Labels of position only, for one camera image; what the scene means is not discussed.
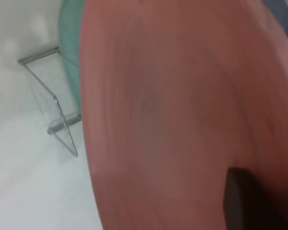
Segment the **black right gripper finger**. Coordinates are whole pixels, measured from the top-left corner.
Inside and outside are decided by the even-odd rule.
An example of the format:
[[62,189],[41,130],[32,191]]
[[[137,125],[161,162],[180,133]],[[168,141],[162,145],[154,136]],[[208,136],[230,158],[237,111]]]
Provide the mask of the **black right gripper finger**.
[[227,171],[223,210],[228,230],[277,230],[277,215],[257,179],[246,169]]

